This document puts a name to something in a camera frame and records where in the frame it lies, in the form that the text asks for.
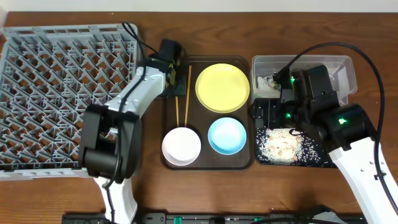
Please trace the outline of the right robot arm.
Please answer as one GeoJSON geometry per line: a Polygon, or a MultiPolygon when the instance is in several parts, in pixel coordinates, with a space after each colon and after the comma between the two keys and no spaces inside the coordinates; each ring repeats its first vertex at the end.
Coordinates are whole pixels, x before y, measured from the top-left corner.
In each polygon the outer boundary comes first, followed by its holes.
{"type": "Polygon", "coordinates": [[[278,98],[252,104],[257,130],[276,152],[282,137],[307,138],[340,170],[368,223],[397,222],[397,184],[385,164],[380,129],[358,104],[341,105],[324,65],[283,68],[273,80],[278,98]]]}

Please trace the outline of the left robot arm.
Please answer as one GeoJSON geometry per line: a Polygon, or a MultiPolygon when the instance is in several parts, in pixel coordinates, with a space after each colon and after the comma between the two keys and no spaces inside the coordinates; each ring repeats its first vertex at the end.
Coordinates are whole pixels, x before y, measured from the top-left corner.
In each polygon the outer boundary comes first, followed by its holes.
{"type": "Polygon", "coordinates": [[[101,187],[111,223],[132,223],[136,215],[131,176],[141,159],[141,118],[159,95],[182,87],[179,66],[179,59],[148,58],[112,100],[84,112],[78,163],[101,187]]]}

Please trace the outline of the blue bowl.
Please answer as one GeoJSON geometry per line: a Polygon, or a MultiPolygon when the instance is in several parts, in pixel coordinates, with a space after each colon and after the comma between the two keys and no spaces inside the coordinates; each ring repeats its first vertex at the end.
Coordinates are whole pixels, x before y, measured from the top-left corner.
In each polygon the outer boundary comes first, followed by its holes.
{"type": "Polygon", "coordinates": [[[230,117],[214,121],[208,130],[208,142],[219,154],[230,156],[241,151],[246,144],[244,125],[230,117]]]}

